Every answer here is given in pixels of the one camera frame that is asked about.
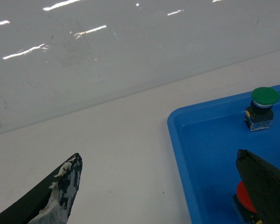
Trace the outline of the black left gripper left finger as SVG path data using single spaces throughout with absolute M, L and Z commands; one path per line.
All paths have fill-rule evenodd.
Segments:
M 79 190 L 82 157 L 75 153 L 0 213 L 0 224 L 66 224 Z

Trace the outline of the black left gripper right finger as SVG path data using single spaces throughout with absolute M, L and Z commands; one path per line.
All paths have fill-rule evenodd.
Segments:
M 252 204 L 264 224 L 280 224 L 280 169 L 240 149 L 236 167 Z

